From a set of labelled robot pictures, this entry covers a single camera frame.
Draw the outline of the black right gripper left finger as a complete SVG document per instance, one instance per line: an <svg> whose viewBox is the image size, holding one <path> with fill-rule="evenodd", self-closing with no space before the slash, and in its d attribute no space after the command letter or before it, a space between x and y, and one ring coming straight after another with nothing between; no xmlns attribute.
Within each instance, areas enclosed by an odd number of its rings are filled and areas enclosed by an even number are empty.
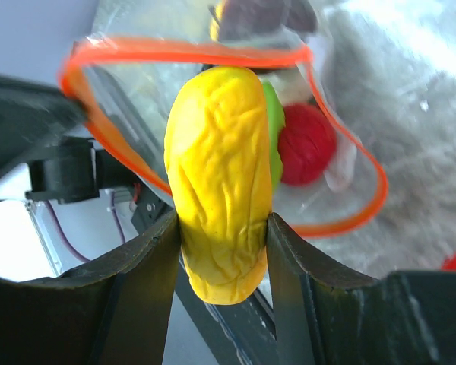
<svg viewBox="0 0 456 365"><path fill-rule="evenodd" d="M57 278L0 278L0 364L160 364L179 267L176 213Z"/></svg>

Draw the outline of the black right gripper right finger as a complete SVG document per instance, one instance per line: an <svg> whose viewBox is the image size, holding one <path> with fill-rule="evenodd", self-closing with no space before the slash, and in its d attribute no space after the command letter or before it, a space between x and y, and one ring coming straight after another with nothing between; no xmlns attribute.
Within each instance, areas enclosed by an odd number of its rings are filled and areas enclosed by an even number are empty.
<svg viewBox="0 0 456 365"><path fill-rule="evenodd" d="M456 364L456 271L375 279L268 218L281 364Z"/></svg>

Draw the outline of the red apple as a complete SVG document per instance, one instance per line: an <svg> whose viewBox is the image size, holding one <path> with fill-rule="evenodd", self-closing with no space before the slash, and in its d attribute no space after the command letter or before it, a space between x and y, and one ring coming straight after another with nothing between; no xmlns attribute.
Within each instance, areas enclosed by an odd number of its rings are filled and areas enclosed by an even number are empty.
<svg viewBox="0 0 456 365"><path fill-rule="evenodd" d="M337 151L337 133L316 106L294 103L283 108L285 126L278 140L281 181L304 186L321 177Z"/></svg>

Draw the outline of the green leaf vegetable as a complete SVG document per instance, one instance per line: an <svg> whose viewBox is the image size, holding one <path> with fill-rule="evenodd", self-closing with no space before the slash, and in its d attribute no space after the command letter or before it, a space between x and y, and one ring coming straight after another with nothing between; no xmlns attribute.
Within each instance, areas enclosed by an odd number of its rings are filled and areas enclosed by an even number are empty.
<svg viewBox="0 0 456 365"><path fill-rule="evenodd" d="M283 163L278 152L278 140L285 126L285 115L272 84L269 81L263 81L262 86L267 105L271 186L272 192L275 192L283 174Z"/></svg>

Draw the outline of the yellow mango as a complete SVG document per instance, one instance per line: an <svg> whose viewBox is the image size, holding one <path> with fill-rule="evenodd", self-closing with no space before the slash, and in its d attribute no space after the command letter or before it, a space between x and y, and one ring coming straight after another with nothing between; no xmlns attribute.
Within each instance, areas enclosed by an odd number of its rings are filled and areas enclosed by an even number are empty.
<svg viewBox="0 0 456 365"><path fill-rule="evenodd" d="M258 76L218 66L180 90L164 138L190 285L206 303L247 299L267 268L268 115Z"/></svg>

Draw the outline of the clear zip bag orange zipper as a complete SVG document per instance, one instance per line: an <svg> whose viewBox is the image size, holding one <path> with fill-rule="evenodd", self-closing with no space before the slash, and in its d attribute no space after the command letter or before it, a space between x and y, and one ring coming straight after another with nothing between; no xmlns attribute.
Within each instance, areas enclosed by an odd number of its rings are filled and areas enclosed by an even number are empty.
<svg viewBox="0 0 456 365"><path fill-rule="evenodd" d="M358 138L346 128L339 116L333 111L324 95L315 72L315 63L310 47L297 40L294 50L255 49L247 46L224 46L213 40L202 42L201 37L215 30L214 15L219 15L223 1L188 1L192 8L189 14L182 10L179 1L161 1L158 5L148 2L153 15L149 21L142 21L143 27L160 29L162 19L171 22L174 30L181 35L191 35L195 41L167 40L151 36L94 36L78 44L63 68L60 84L67 97L80 100L87 108L87 128L93 136L127 168L142 179L156 186L167 195L170 188L140 154L126 141L126 135L114 126L113 122L101 111L96 102L93 89L88 84L83 68L87 66L108 65L113 63L174 63L174 64L214 64L245 66L249 68L291 68L301 67L315 101L325 120L340 137L351 147L358 150L375 171L376 185L374 195L357 212L339 220L324 223L292 224L292 229L302 237L328 237L341 235L366 224L382 208L387 193L388 181L379 162L369 153ZM207 12L209 5L214 6L214 15Z"/></svg>

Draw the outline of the dark purple fruit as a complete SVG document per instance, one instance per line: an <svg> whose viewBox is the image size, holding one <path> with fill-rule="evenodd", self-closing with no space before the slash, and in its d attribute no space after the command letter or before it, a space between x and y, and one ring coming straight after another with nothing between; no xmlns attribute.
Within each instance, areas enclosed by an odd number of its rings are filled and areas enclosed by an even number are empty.
<svg viewBox="0 0 456 365"><path fill-rule="evenodd" d="M210 37L225 42L272 33L281 27L312 33L317 17L308 1L221 1L211 7Z"/></svg>

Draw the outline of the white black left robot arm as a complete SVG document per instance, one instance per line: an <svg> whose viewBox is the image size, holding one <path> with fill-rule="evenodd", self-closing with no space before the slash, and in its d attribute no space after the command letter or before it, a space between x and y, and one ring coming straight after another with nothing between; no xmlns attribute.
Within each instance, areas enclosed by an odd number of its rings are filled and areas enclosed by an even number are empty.
<svg viewBox="0 0 456 365"><path fill-rule="evenodd" d="M58 88L0 75L0 201L68 204L138 184L92 138L69 135L86 119Z"/></svg>

